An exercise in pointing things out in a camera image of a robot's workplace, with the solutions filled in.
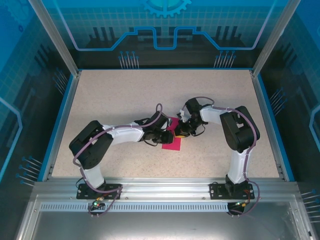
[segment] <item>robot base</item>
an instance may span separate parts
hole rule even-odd
[[[225,183],[214,182],[209,184],[211,200],[247,200],[248,195],[244,192],[244,190],[248,190],[250,192],[251,200],[255,199],[255,193],[253,192],[252,184],[249,183],[247,183],[245,187],[242,187],[241,190],[235,191],[232,196],[230,196]]]
[[[103,187],[99,187],[98,189],[101,191],[109,191],[113,189],[120,188],[121,184],[104,184]],[[76,194],[76,199],[88,199],[88,200],[95,200],[101,196],[104,196],[105,200],[113,200],[115,199],[117,192],[111,192],[108,194],[99,193],[93,191],[87,184],[82,183],[79,184],[78,191]]]

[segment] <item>glass panel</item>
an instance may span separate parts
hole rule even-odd
[[[301,1],[261,71],[294,178],[302,193],[320,190],[319,9],[318,0]],[[315,213],[311,215],[318,215],[318,208],[313,209]]]
[[[251,68],[287,0],[45,0],[82,69]]]
[[[14,239],[70,73],[28,1],[0,2],[0,32],[0,236]]]

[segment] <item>red paper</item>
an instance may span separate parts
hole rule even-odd
[[[178,125],[179,118],[171,117],[171,119],[172,119],[171,126],[167,127],[167,130],[171,130],[172,134],[174,134],[174,130],[175,130],[176,126]],[[174,137],[173,143],[162,144],[162,149],[180,151],[180,146],[181,146],[181,138]]]

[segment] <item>metal extrusion bar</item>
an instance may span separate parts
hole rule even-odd
[[[298,231],[298,235],[302,240],[310,240],[309,232],[311,233],[313,239],[318,239],[318,236],[314,229],[312,228],[311,222],[308,218],[308,214],[304,203],[302,201],[291,201],[290,202],[293,219],[295,221],[296,230]]]
[[[47,182],[36,182],[31,194],[41,202],[91,202],[76,200],[78,179],[55,178]],[[288,202],[292,195],[299,195],[296,182],[285,182],[279,178],[252,179],[259,184],[262,202]],[[109,184],[122,184],[121,199],[117,202],[237,202],[237,200],[210,200],[209,184],[224,183],[224,178],[106,178]]]
[[[29,205],[25,212],[17,240],[31,239],[36,222],[41,211],[50,212],[84,212],[89,200],[77,200],[77,178],[54,178],[47,182],[36,182],[32,191]],[[159,206],[193,206],[195,211],[185,212],[217,212],[211,206],[224,206],[226,201],[210,200],[209,183],[225,181],[224,178],[106,178],[107,183],[123,184],[121,199],[116,201],[114,208],[118,212],[139,212],[144,206],[150,206],[151,211],[157,212]],[[284,182],[279,178],[252,178],[261,189],[261,202],[283,202],[296,205],[292,207],[292,215],[301,221],[303,202],[296,182]],[[121,206],[128,206],[126,211]],[[308,231],[305,223],[299,226],[300,239],[307,239]]]
[[[80,79],[80,74],[78,74],[78,77],[74,78],[72,80],[72,82],[70,83],[70,89],[69,89],[69,92],[67,93],[67,96],[66,96],[65,105],[64,105],[64,108],[62,111],[60,122],[57,127],[56,135],[53,140],[52,149],[51,149],[49,156],[48,156],[47,164],[46,164],[46,166],[44,166],[44,165],[42,166],[43,168],[45,168],[44,174],[41,176],[41,179],[38,179],[38,181],[47,180],[50,167],[52,166],[52,164],[55,163],[55,161],[57,159],[59,146],[60,146],[60,143],[61,143],[61,140],[62,140],[62,137],[64,134],[64,130],[65,130],[65,127],[67,124],[67,120],[68,120],[69,112],[70,112],[70,109],[72,106],[72,102],[73,102],[75,94],[76,94],[76,89],[78,86],[79,79]]]
[[[74,77],[77,77],[79,72],[77,65],[73,60],[70,52],[68,51],[67,46],[65,45],[62,37],[60,36],[59,31],[56,28],[53,20],[51,19],[46,7],[44,6],[41,0],[29,0],[29,3],[31,4],[33,10],[35,11],[36,15],[41,21],[44,29],[51,38],[54,46],[61,55],[67,68]]]
[[[275,24],[266,44],[264,45],[258,59],[256,60],[253,66],[253,75],[256,77],[260,73],[262,67],[266,63],[268,57],[270,56],[272,50],[274,49],[275,45],[277,44],[280,36],[282,35],[283,31],[285,30],[288,22],[290,21],[291,17],[295,13],[296,8],[298,7],[301,0],[289,0],[286,4],[285,8],[281,16],[279,17],[277,23]]]

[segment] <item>beige speckled work surface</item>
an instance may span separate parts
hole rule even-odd
[[[193,97],[207,96],[217,107],[248,108],[259,131],[249,177],[279,177],[248,70],[84,70],[76,89],[53,177],[80,177],[69,143],[92,120],[104,125],[128,124],[151,117],[157,103],[175,117]],[[108,149],[100,163],[105,177],[225,177],[231,149],[220,125],[209,123],[204,134],[181,141],[180,151],[128,142]]]

